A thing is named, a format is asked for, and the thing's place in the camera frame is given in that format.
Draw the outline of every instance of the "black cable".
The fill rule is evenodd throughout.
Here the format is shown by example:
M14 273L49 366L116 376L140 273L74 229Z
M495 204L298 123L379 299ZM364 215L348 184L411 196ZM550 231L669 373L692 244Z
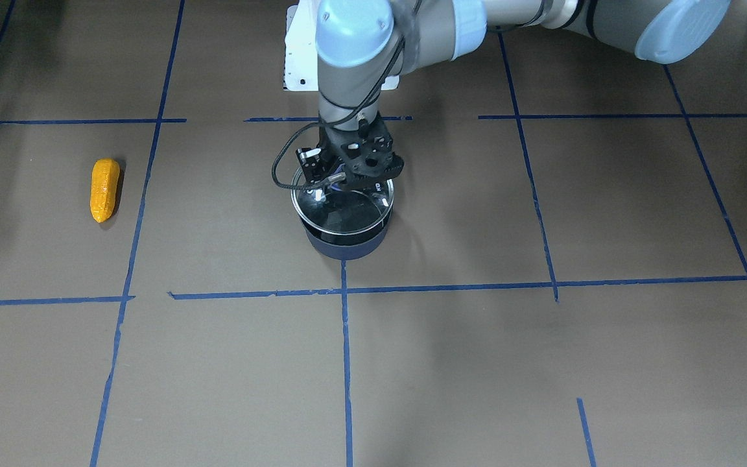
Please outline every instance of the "black cable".
M414 6L415 11L419 9L419 6L421 4L421 0L418 0L417 4ZM284 155L287 153L288 150L290 150L290 146L293 145L293 142L296 141L296 139L299 138L305 131L308 131L312 128L333 128L338 125L347 123L351 121L356 115L359 114L359 112L362 111L362 109L365 109L365 107L370 106L374 103L373 98L377 95L377 92L382 88L383 83L385 83L386 77L388 77L388 74L391 72L392 68L394 68L394 65L397 63L397 59L399 58L399 54L402 53L403 48L405 48L405 39L400 38L399 42L397 44L396 49L394 50L394 55L391 56L391 60L388 62L388 65L385 67L385 70L383 71L382 75L379 76L379 80L377 80L376 84L373 85L373 88L371 88L370 92L368 92L368 95L365 96L364 99L362 99L362 102L359 103L358 106L356 106L350 114L345 115L344 118L338 119L338 121L332 121L332 122L324 122L321 121L314 121L307 125L304 125L299 130L297 130L293 135L290 137L290 139L287 140L287 144L284 144L284 147L281 148L281 151L279 151L278 156L276 156L276 160L272 163L272 181L276 184L279 188L282 189L323 189L324 187L328 186L332 182L328 180L328 178L325 178L324 180L321 180L314 184L283 184L279 182L278 180L278 174L276 174L276 169L278 169L279 162L281 162L281 159L284 158Z

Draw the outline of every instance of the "light blue joint cap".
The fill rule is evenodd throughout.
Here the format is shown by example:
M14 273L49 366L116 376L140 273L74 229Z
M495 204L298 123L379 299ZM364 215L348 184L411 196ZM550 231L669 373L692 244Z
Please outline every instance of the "light blue joint cap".
M359 66L385 48L393 31L394 13L388 0L322 0L316 50L337 68Z
M452 0L454 6L454 60L471 53L486 37L486 7L483 0Z
M635 56L667 65L694 53L722 23L731 0L673 0L635 43Z

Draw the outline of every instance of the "white mounting bracket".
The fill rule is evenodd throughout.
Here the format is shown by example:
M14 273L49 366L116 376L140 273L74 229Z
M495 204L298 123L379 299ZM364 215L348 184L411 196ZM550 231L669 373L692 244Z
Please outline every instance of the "white mounting bracket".
M316 55L316 15L320 0L299 0L287 9L284 37L284 88L287 91L319 91ZM383 91L396 89L399 77L386 77Z

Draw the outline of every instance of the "orange toy corn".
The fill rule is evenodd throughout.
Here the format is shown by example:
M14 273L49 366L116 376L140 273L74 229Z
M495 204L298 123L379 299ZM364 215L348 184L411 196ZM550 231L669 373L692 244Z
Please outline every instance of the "orange toy corn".
M113 214L117 198L119 163L113 159L100 159L91 171L91 216L104 222Z

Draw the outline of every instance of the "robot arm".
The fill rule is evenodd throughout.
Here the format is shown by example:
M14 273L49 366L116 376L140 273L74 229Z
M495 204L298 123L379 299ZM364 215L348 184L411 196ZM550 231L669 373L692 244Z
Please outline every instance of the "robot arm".
M454 60L479 47L487 27L569 29L658 63L697 50L730 0L321 0L316 24L318 123L293 135L273 165L282 188L350 191L397 177L403 160L379 115L387 76ZM281 184L279 159L318 127L315 148L296 151L304 186Z

